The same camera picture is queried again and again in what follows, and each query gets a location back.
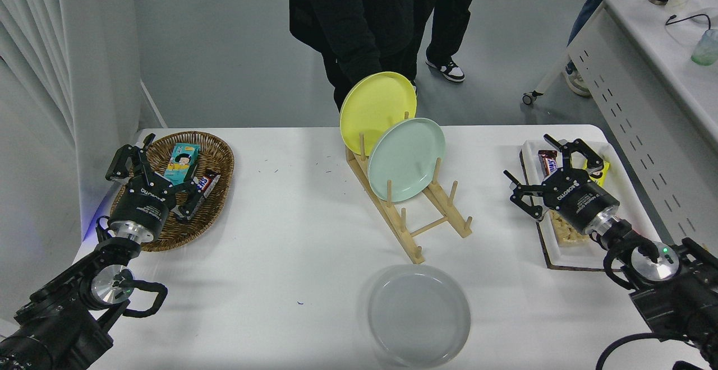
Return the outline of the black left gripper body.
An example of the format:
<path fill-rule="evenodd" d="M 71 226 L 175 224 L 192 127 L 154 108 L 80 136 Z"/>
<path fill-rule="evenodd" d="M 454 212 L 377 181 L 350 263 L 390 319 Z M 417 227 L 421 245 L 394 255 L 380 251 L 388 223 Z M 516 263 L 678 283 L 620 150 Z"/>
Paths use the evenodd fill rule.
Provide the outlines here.
<path fill-rule="evenodd" d="M 111 229 L 118 234 L 124 224 L 140 225 L 149 234 L 160 234 L 171 207 L 167 204 L 172 183 L 130 181 L 111 214 Z"/>

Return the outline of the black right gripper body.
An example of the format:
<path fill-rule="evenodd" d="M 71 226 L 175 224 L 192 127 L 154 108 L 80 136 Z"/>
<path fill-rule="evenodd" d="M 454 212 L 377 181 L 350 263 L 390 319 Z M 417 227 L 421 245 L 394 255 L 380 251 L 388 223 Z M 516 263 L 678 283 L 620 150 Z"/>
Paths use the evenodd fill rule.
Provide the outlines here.
<path fill-rule="evenodd" d="M 542 182 L 544 205 L 582 234 L 590 234 L 596 217 L 614 215 L 620 202 L 590 179 L 585 170 L 557 170 Z"/>

